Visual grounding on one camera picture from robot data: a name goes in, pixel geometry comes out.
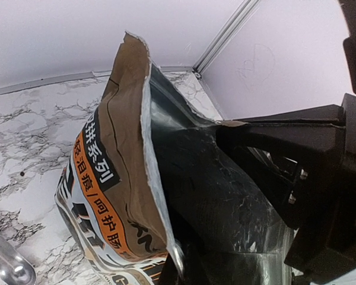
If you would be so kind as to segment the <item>brown dog food bag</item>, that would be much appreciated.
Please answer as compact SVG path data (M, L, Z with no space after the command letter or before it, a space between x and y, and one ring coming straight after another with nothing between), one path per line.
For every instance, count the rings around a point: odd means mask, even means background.
M105 284L158 284L169 256L181 267L183 240L206 251L280 252L284 263L293 232L217 146L222 126L235 123L195 111L147 44L125 34L55 194Z

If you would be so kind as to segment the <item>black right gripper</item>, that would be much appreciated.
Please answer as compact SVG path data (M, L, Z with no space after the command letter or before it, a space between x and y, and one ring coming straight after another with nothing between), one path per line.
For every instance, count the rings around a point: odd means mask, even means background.
M326 284L356 269L356 1L341 1L352 94L342 104L222 126L217 145L296 229L285 263L294 284Z

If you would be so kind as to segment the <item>metal food scoop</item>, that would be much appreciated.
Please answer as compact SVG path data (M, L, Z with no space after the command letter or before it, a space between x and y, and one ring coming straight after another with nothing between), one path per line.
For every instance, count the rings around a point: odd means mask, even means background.
M6 284L36 283L34 267L0 235L0 279Z

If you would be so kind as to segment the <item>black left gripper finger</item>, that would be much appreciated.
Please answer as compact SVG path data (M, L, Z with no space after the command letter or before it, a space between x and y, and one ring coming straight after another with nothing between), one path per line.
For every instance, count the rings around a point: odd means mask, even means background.
M201 245L183 240L181 267L169 256L158 284L290 284L290 269L280 252L241 253L206 251Z

